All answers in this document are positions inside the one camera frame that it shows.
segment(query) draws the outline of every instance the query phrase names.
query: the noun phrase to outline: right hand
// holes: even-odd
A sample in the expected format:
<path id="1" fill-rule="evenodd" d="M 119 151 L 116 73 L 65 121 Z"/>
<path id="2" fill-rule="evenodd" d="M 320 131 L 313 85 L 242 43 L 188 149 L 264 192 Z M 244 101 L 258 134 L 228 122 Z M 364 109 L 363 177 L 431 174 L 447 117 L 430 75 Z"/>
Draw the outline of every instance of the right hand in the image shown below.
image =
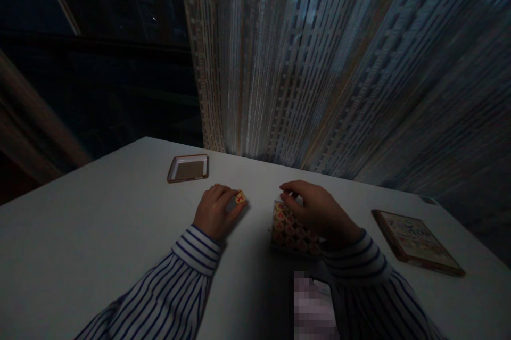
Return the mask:
<path id="1" fill-rule="evenodd" d="M 327 239 L 331 245 L 344 247 L 362 236 L 362 229 L 321 186 L 295 180 L 282 184 L 280 188 L 284 191 L 281 199 L 287 208 L 301 223 Z M 303 206 L 295 200 L 298 195 L 303 198 Z"/>

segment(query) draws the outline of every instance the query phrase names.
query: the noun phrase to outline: shirt cuff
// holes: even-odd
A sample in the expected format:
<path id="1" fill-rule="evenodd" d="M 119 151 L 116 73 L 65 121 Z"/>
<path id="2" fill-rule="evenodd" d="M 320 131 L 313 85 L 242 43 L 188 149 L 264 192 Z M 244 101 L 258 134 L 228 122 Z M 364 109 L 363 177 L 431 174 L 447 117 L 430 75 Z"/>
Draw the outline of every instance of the shirt cuff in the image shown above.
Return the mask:
<path id="1" fill-rule="evenodd" d="M 221 247 L 194 225 L 172 246 L 172 251 L 186 264 L 206 276 L 213 276 L 220 259 Z"/>
<path id="2" fill-rule="evenodd" d="M 340 251 L 323 251 L 330 273 L 346 285 L 367 286 L 388 280 L 392 267 L 369 234 Z"/>

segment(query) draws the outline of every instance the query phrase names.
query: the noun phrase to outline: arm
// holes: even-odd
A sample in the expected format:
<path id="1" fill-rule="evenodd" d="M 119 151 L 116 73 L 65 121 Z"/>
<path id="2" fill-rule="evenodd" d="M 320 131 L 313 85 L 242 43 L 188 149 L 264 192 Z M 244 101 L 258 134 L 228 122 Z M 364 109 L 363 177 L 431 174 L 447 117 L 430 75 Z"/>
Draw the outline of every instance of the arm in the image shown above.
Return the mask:
<path id="1" fill-rule="evenodd" d="M 241 203 L 225 212 L 236 194 L 220 185 L 206 191 L 194 223 L 170 254 L 92 319 L 76 339 L 194 338 L 221 254 L 218 241 L 246 206 Z"/>
<path id="2" fill-rule="evenodd" d="M 444 339 L 413 288 L 328 191 L 299 180 L 281 189 L 283 202 L 297 219 L 327 239 L 324 261 L 338 282 L 346 311 L 339 325 L 343 338 L 366 338 L 369 332 L 381 339 Z M 303 206 L 294 200 L 296 194 Z"/>

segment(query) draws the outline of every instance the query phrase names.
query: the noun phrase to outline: game piece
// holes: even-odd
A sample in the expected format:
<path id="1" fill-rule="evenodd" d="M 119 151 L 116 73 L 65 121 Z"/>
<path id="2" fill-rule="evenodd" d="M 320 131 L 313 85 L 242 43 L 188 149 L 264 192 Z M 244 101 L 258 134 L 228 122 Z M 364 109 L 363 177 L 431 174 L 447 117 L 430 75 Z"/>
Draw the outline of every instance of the game piece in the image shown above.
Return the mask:
<path id="1" fill-rule="evenodd" d="M 286 232 L 286 235 L 293 236 L 294 235 L 293 226 L 286 225 L 286 227 L 284 228 L 284 232 Z"/>
<path id="2" fill-rule="evenodd" d="M 284 243 L 284 236 L 280 232 L 274 232 L 273 241 L 278 245 L 282 245 Z"/>
<path id="3" fill-rule="evenodd" d="M 243 203 L 246 198 L 245 198 L 245 194 L 243 194 L 243 191 L 242 190 L 238 190 L 239 193 L 236 195 L 236 203 Z"/>
<path id="4" fill-rule="evenodd" d="M 286 248 L 288 250 L 294 249 L 295 243 L 294 239 L 291 236 L 286 236 L 286 238 L 284 239 L 284 244 L 286 245 Z"/>
<path id="5" fill-rule="evenodd" d="M 316 242 L 309 243 L 309 251 L 314 256 L 319 256 L 321 254 L 321 248 L 319 248 L 319 245 Z"/>
<path id="6" fill-rule="evenodd" d="M 283 212 L 277 212 L 275 217 L 277 218 L 278 221 L 284 221 L 286 219 L 286 215 L 284 215 Z"/>
<path id="7" fill-rule="evenodd" d="M 303 240 L 303 239 L 298 239 L 296 241 L 296 247 L 298 248 L 299 251 L 301 252 L 307 252 L 307 249 L 309 248 L 307 246 L 307 243 Z"/>
<path id="8" fill-rule="evenodd" d="M 306 233 L 305 233 L 305 230 L 301 227 L 296 227 L 296 229 L 294 230 L 294 234 L 296 236 L 298 236 L 298 239 L 305 239 L 306 237 Z"/>
<path id="9" fill-rule="evenodd" d="M 285 211 L 285 208 L 286 208 L 286 206 L 284 205 L 284 203 L 280 203 L 280 202 L 278 202 L 278 203 L 275 205 L 275 209 L 276 209 L 278 212 L 284 212 L 284 211 Z"/>
<path id="10" fill-rule="evenodd" d="M 311 230 L 307 230 L 307 237 L 311 242 L 316 242 L 318 240 L 318 236 Z"/>
<path id="11" fill-rule="evenodd" d="M 276 221 L 274 227 L 278 232 L 284 231 L 284 225 L 282 224 L 282 222 Z"/>

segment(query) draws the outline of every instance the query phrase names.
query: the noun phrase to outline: table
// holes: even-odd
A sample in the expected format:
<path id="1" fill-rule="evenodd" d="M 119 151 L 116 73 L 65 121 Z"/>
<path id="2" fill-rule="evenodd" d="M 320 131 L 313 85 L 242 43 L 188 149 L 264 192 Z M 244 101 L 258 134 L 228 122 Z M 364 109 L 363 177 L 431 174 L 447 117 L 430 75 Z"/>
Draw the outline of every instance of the table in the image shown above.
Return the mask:
<path id="1" fill-rule="evenodd" d="M 167 184 L 174 156 L 205 152 L 208 179 Z M 322 262 L 269 249 L 273 199 L 281 183 L 295 179 L 328 189 L 367 229 L 449 338 L 511 334 L 510 270 L 442 207 L 413 194 L 146 137 L 0 207 L 1 338 L 73 338 L 169 252 L 214 183 L 243 189 L 250 209 L 228 239 L 198 338 L 287 338 L 289 271 L 325 272 Z M 423 219 L 467 276 L 398 262 L 372 209 Z"/>

